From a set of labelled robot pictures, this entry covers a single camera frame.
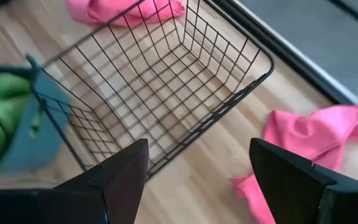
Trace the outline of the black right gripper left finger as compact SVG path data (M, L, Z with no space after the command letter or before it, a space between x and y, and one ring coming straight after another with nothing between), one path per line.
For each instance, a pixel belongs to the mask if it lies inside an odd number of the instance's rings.
M149 161L138 139L52 189L0 190L0 224L134 223Z

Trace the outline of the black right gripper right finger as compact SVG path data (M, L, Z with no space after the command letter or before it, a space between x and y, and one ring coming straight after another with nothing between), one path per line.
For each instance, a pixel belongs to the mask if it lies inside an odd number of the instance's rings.
M358 180L260 138L249 154L276 223L358 223Z

